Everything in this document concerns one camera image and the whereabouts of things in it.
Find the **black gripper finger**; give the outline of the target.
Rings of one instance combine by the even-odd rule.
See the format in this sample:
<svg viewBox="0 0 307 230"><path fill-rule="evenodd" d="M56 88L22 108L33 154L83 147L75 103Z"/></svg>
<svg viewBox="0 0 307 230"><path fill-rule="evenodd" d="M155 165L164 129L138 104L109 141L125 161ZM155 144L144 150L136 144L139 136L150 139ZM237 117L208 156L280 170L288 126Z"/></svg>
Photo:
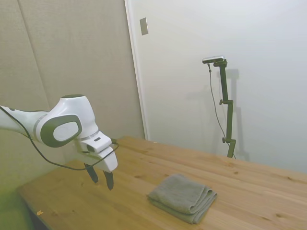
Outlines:
<svg viewBox="0 0 307 230"><path fill-rule="evenodd" d="M114 188L114 176L112 172L104 172L104 176L106 178L106 184L108 189L111 191Z"/></svg>
<svg viewBox="0 0 307 230"><path fill-rule="evenodd" d="M84 167L86 169L86 171L88 172L89 176L91 177L92 181L94 183L97 183L98 182L98 176L94 170L94 167L89 165L89 164L86 164L84 163Z"/></svg>

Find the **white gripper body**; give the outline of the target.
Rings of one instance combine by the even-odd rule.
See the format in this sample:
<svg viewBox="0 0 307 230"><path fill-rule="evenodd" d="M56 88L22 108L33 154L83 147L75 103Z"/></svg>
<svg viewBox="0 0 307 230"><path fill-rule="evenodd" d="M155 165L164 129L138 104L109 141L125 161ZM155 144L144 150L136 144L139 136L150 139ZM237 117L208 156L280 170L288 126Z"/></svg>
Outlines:
<svg viewBox="0 0 307 230"><path fill-rule="evenodd" d="M110 138L78 139L76 140L77 158L111 173L118 166L114 145L117 147Z"/></svg>

